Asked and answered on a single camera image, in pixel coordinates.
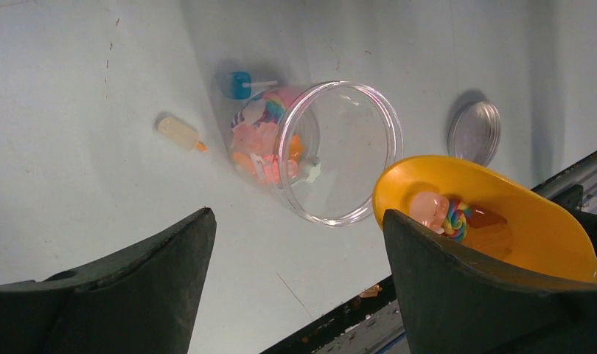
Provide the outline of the clear plastic jar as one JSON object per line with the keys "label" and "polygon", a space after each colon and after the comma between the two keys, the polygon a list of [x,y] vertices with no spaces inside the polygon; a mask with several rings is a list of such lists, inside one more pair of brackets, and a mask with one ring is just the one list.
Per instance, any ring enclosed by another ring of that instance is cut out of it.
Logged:
{"label": "clear plastic jar", "polygon": [[393,105],[362,83],[265,88],[233,104],[218,123],[246,181],[324,226],[369,217],[376,180],[402,157]]}

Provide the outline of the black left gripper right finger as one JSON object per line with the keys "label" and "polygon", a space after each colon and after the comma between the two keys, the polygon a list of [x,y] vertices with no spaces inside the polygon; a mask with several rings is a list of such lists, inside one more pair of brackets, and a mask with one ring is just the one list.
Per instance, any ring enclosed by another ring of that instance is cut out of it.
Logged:
{"label": "black left gripper right finger", "polygon": [[395,210],[383,221],[412,353],[597,353],[597,284],[448,246]]}

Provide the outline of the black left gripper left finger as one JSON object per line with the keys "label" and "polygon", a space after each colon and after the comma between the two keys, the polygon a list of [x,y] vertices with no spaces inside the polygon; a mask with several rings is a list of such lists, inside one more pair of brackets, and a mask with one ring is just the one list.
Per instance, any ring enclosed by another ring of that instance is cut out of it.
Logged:
{"label": "black left gripper left finger", "polygon": [[187,353],[216,230],[202,208],[46,280],[0,285],[0,353]]}

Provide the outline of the orange plastic scoop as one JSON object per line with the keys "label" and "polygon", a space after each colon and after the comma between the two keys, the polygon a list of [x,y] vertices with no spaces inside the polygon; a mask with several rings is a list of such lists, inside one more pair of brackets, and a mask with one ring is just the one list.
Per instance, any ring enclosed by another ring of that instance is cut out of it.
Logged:
{"label": "orange plastic scoop", "polygon": [[597,284],[597,257],[569,211],[473,162],[414,156],[390,166],[372,197],[448,246],[462,246],[527,271]]}

